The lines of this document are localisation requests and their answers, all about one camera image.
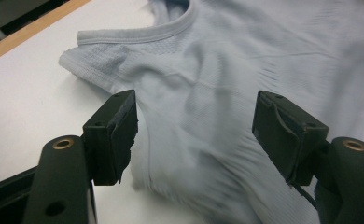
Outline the light blue shirt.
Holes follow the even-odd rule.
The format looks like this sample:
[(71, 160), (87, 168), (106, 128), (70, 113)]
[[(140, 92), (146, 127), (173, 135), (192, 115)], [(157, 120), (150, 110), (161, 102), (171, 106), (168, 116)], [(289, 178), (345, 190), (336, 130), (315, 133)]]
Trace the light blue shirt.
[(259, 91), (364, 134), (364, 0), (149, 0), (155, 22), (81, 31), (62, 67), (136, 94), (133, 186), (209, 224), (319, 224), (252, 134)]

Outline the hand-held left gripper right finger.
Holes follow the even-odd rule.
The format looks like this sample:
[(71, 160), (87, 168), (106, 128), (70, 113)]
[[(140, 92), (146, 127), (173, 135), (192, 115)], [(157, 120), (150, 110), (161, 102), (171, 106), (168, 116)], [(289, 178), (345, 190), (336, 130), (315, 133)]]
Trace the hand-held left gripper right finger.
[(321, 224), (364, 224), (364, 142), (327, 140), (329, 127), (288, 98), (259, 91), (252, 133)]

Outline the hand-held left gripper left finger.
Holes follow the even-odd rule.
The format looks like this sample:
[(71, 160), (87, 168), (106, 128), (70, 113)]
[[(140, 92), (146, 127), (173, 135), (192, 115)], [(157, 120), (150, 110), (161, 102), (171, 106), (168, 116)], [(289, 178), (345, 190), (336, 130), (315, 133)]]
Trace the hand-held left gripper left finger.
[(138, 132), (135, 91), (112, 95), (83, 125), (81, 136), (46, 143), (23, 224), (97, 224), (93, 188), (121, 181)]

